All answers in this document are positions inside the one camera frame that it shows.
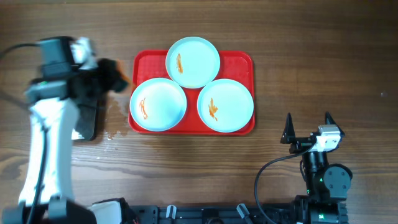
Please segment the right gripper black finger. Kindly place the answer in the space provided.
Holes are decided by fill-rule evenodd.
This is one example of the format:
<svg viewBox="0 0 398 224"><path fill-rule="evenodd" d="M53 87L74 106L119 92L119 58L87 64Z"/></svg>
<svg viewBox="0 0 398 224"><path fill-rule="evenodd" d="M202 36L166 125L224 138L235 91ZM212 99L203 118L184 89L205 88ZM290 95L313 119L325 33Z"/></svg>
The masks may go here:
<svg viewBox="0 0 398 224"><path fill-rule="evenodd" d="M340 136L341 137L345 136L345 132L336 124L336 122L334 121L334 119L332 118L331 114L328 111L325 113L325 124L335 125L340 132Z"/></svg>
<svg viewBox="0 0 398 224"><path fill-rule="evenodd" d="M295 131L290 113L287 114L285 128L280 139L281 144L292 144L295 142Z"/></svg>

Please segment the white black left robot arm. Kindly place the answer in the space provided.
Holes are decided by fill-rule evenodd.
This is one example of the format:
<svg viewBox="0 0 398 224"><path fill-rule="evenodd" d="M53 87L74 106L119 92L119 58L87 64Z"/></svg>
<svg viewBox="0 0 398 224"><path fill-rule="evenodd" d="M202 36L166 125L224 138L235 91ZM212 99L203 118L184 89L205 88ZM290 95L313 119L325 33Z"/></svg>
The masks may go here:
<svg viewBox="0 0 398 224"><path fill-rule="evenodd" d="M75 203L71 178L72 132L80 105L128 84L120 62L107 58L89 70L32 80L25 93L32 135L27 177L17 206L3 211L3 223L133 222L123 198L90 207Z"/></svg>

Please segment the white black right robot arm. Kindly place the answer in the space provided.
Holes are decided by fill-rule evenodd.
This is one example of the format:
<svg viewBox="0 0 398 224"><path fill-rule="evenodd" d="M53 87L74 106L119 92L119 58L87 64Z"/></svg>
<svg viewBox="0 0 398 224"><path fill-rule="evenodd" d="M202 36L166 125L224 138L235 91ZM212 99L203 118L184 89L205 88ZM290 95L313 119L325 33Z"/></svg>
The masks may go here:
<svg viewBox="0 0 398 224"><path fill-rule="evenodd" d="M290 144L289 152L302 157L300 172L307 188L306 195L296 196L291 203L289 223L349 222L345 201L353 173L342 164L330 164L327 158L344 137L330 113L325 113L325 124L305 138L295 135L292 117L287 115L280 142Z"/></svg>

